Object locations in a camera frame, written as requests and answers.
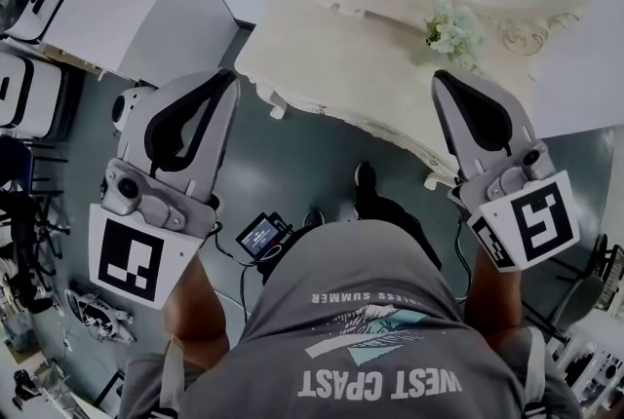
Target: black and white appliance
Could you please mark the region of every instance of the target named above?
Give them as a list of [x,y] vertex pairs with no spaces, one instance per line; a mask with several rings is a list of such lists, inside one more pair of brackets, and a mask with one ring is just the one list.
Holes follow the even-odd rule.
[[0,130],[29,138],[64,138],[82,82],[82,71],[0,53]]
[[62,1],[3,0],[0,9],[0,30],[22,42],[38,43]]

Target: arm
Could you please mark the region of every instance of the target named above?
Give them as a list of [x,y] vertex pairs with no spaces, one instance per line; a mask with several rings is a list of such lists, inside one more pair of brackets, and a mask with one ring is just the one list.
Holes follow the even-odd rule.
[[498,272],[479,248],[464,315],[466,323],[477,329],[494,351],[522,322],[521,279],[521,272]]
[[184,359],[204,369],[229,351],[225,314],[197,255],[165,305],[165,330],[180,340]]

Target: camera lens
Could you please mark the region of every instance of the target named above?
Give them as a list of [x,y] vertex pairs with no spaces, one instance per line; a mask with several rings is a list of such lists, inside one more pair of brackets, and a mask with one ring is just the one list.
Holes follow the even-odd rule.
[[539,159],[539,151],[531,150],[525,155],[523,162],[525,163],[526,166],[530,166],[534,164],[538,159]]
[[138,195],[138,185],[129,178],[122,178],[117,184],[119,192],[128,199],[134,199]]

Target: table leg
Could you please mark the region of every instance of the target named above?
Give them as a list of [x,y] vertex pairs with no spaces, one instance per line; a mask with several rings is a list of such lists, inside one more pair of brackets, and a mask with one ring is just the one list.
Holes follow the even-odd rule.
[[431,171],[425,179],[425,188],[427,190],[436,190],[438,183],[444,184],[446,187],[454,187],[455,179],[452,176],[445,176],[443,174]]
[[257,91],[257,96],[273,106],[270,113],[271,117],[274,119],[282,119],[284,114],[286,114],[286,108],[288,106],[286,101],[270,88],[256,85],[255,90]]

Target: vanity table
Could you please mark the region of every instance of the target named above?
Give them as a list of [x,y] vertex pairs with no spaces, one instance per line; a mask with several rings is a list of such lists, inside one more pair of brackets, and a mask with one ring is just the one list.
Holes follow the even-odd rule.
[[[427,188],[454,186],[457,162],[430,92],[434,72],[453,65],[442,55],[414,60],[434,1],[274,0],[236,69],[273,118],[291,105],[341,119],[415,154],[431,170]],[[574,11],[586,0],[451,1],[470,7],[486,30],[474,72],[515,95],[531,118],[535,58],[554,30],[579,19]]]

